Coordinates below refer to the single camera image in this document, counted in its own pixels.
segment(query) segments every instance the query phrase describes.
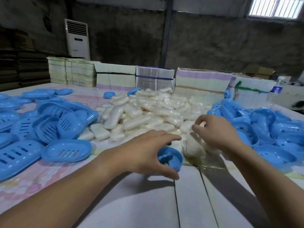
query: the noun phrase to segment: water bottle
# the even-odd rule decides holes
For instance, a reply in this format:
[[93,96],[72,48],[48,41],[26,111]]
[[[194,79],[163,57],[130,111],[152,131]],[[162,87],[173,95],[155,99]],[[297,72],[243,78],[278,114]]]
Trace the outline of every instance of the water bottle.
[[268,93],[267,102],[270,104],[275,104],[274,99],[276,98],[277,94],[280,94],[283,89],[285,77],[279,76],[276,82],[276,85],[272,88],[272,90]]

